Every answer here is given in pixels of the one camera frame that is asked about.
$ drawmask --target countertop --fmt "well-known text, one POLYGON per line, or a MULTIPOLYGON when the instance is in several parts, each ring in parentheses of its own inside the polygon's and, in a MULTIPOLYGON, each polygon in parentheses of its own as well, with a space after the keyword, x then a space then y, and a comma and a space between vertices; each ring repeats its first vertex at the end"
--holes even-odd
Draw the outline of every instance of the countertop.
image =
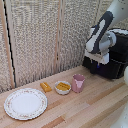
POLYGON ((109 128, 127 101, 128 86, 123 78, 109 80, 90 74, 88 69, 79 66, 0 94, 0 128, 109 128), (74 74, 85 76, 83 91, 75 93, 71 90, 68 95, 56 93, 55 83, 64 80, 71 84, 74 74), (45 93, 40 87, 42 82, 47 82, 52 91, 45 93), (6 98, 23 88, 38 89, 48 99, 44 113, 28 121, 15 120, 4 110, 6 98))

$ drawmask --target plate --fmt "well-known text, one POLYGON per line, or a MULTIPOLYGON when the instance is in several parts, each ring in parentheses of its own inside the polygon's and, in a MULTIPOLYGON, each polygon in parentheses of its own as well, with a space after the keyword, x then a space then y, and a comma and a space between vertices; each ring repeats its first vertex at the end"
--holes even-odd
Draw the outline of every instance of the plate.
POLYGON ((13 92, 4 103, 6 113, 19 120, 33 119, 42 114, 46 107, 46 96, 41 91, 32 88, 13 92))

